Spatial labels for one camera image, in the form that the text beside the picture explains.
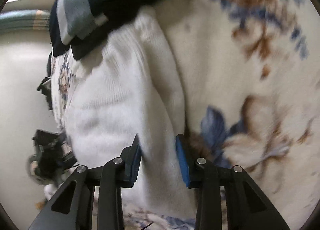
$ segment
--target floral fabric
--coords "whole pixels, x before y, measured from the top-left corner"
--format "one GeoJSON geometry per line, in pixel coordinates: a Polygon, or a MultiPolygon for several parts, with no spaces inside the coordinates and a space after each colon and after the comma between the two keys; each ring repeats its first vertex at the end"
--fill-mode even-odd
{"type": "MultiPolygon", "coordinates": [[[[244,167],[298,230],[320,199],[320,17],[311,1],[163,0],[155,9],[191,135],[217,165],[244,167]]],[[[56,61],[52,103],[63,129],[74,63],[67,54],[56,61]]],[[[133,204],[124,204],[124,219],[128,229],[195,226],[133,204]]]]}

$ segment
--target black clamp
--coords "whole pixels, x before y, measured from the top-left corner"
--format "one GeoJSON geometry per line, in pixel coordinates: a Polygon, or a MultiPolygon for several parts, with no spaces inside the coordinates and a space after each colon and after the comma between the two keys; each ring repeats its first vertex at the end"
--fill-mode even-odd
{"type": "Polygon", "coordinates": [[[188,188],[199,188],[195,230],[222,229],[220,186],[225,188],[228,230],[290,230],[280,213],[240,166],[220,168],[194,161],[182,134],[176,138],[180,169],[188,188]]]}
{"type": "Polygon", "coordinates": [[[38,214],[29,230],[91,230],[95,186],[100,186],[98,229],[124,230],[121,189],[132,188],[141,161],[138,136],[104,166],[79,166],[38,214]]]}

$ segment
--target metal pin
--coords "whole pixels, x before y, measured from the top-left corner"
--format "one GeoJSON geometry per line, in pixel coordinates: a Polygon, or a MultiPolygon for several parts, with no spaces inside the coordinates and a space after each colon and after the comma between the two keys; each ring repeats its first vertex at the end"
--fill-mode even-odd
{"type": "Polygon", "coordinates": [[[243,169],[242,169],[242,167],[240,167],[240,166],[234,166],[233,167],[233,170],[235,171],[235,172],[241,172],[243,169]]]}
{"type": "Polygon", "coordinates": [[[206,162],[207,162],[207,160],[206,160],[205,158],[198,158],[198,159],[197,159],[197,163],[198,163],[198,164],[203,165],[203,164],[206,164],[206,162]]]}
{"type": "Polygon", "coordinates": [[[77,172],[79,172],[79,173],[82,173],[82,172],[84,172],[86,170],[86,167],[85,166],[79,166],[79,167],[77,167],[77,172]]]}
{"type": "Polygon", "coordinates": [[[113,163],[114,164],[120,164],[120,163],[122,163],[122,158],[115,158],[115,159],[113,159],[113,163]]]}

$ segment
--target ribbed knit fabric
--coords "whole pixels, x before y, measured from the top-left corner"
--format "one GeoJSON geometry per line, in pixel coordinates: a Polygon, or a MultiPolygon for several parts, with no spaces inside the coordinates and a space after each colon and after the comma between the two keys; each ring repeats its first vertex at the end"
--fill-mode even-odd
{"type": "Polygon", "coordinates": [[[123,201],[160,215],[194,218],[194,192],[182,181],[174,143],[184,132],[184,97],[153,10],[141,10],[132,24],[112,32],[102,57],[70,88],[66,132],[76,158],[89,168],[103,166],[137,133],[143,158],[134,187],[122,189],[123,201]]]}

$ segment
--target folded clothing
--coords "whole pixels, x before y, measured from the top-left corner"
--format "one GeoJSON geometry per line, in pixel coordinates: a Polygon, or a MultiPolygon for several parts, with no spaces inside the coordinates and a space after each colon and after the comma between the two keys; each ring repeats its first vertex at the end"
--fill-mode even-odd
{"type": "Polygon", "coordinates": [[[247,169],[300,229],[320,199],[320,17],[311,1],[162,0],[156,15],[190,131],[247,169]]]}
{"type": "Polygon", "coordinates": [[[122,189],[123,201],[160,215],[194,218],[194,191],[183,183],[175,152],[175,136],[184,132],[184,96],[153,11],[143,9],[132,24],[110,33],[100,64],[87,73],[76,75],[65,112],[79,163],[103,166],[138,134],[140,171],[134,187],[122,189]]]}
{"type": "Polygon", "coordinates": [[[53,56],[70,46],[73,57],[81,59],[108,34],[132,21],[142,5],[157,0],[56,0],[50,14],[49,30],[53,56]]]}

